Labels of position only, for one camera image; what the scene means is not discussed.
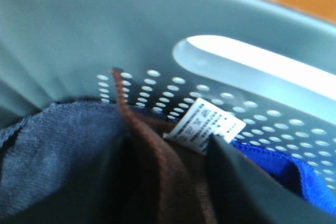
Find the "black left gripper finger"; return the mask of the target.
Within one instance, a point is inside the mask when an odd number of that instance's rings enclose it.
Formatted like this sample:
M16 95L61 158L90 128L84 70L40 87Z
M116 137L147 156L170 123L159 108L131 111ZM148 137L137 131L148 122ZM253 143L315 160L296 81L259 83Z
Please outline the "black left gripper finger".
M218 135L208 144L208 183L219 223L335 223Z

